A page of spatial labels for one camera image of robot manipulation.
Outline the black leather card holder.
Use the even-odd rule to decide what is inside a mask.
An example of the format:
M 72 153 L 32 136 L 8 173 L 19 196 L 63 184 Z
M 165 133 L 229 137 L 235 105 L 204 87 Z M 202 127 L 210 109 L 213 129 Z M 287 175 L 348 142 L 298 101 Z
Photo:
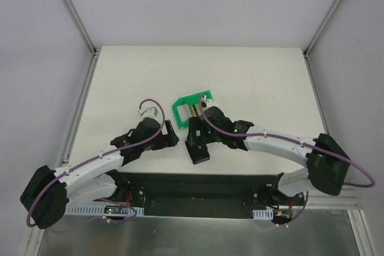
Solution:
M 190 145 L 189 142 L 185 142 L 188 154 L 194 165 L 210 160 L 210 154 L 205 144 L 203 145 Z

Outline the green plastic bin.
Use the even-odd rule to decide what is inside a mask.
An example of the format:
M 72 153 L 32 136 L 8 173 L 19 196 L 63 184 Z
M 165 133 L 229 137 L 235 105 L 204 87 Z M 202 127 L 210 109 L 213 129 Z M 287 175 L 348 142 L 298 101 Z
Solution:
M 201 94 L 206 96 L 208 99 L 213 99 L 211 91 L 207 90 L 180 97 L 172 104 L 172 112 L 175 116 L 176 124 L 179 129 L 188 128 L 189 118 L 198 117 L 202 114 L 199 106 Z

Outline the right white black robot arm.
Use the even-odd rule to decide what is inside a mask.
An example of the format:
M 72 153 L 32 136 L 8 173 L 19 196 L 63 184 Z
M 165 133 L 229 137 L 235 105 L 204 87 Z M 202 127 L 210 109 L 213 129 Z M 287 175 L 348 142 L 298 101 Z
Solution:
M 219 142 L 231 149 L 264 152 L 301 166 L 280 173 L 270 189 L 270 198 L 282 205 L 291 197 L 311 190 L 337 196 L 350 167 L 349 157 L 330 135 L 298 137 L 279 134 L 249 121 L 231 121 L 218 107 L 188 120 L 185 145 L 194 164 L 210 158 L 207 144 Z

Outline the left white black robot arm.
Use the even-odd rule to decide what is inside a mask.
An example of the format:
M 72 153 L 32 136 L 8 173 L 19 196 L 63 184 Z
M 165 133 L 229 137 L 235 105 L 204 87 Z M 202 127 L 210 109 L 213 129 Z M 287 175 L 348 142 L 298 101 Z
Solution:
M 49 228 L 66 210 L 99 198 L 123 200 L 128 183 L 118 169 L 146 151 L 174 147 L 178 141 L 170 120 L 159 123 L 144 118 L 137 127 L 115 137 L 88 160 L 55 169 L 47 165 L 38 168 L 20 196 L 28 212 L 27 226 Z

